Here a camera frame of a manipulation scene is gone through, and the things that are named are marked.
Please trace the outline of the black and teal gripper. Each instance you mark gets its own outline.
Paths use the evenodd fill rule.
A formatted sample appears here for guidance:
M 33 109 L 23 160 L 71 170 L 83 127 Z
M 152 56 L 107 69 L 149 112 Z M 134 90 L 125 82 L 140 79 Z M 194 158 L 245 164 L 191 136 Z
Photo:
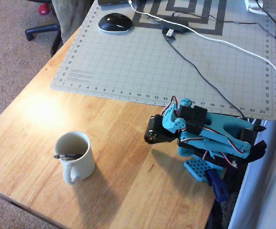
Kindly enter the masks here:
M 148 144 L 157 144 L 164 142 L 172 142 L 177 138 L 177 134 L 173 134 L 163 127 L 163 117 L 159 114 L 151 116 L 147 131 L 144 134 L 144 140 Z

